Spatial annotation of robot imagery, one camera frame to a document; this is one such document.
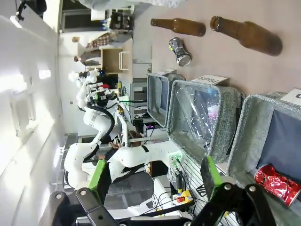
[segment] bolt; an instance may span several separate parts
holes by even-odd
[[[249,190],[250,190],[250,192],[254,192],[256,190],[256,187],[251,186],[251,187],[249,187]]]
[[[87,192],[85,191],[85,190],[82,190],[81,192],[80,192],[80,194],[81,195],[85,195]]]
[[[230,185],[230,184],[226,184],[224,188],[225,188],[225,190],[227,190],[227,191],[228,191],[228,190],[230,190],[230,189],[231,189],[231,185]]]

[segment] white wall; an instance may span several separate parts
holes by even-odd
[[[0,225],[34,226],[43,206],[41,197],[53,189],[49,188],[53,156],[64,139],[56,79],[57,34],[29,7],[23,12],[23,28],[16,28],[9,20],[15,13],[14,1],[1,1],[0,79],[24,76],[40,121],[28,139],[16,137],[8,93],[0,93]],[[39,70],[52,75],[40,80]]]
[[[80,37],[86,45],[105,32],[71,32],[60,34],[59,40],[59,78],[60,94],[63,107],[63,125],[66,133],[78,133],[79,136],[96,134],[97,130],[83,122],[84,112],[77,107],[76,94],[79,91],[75,83],[68,79],[72,71],[83,72],[85,67],[81,62],[75,62],[74,56],[78,53],[78,44],[72,42],[72,37]]]

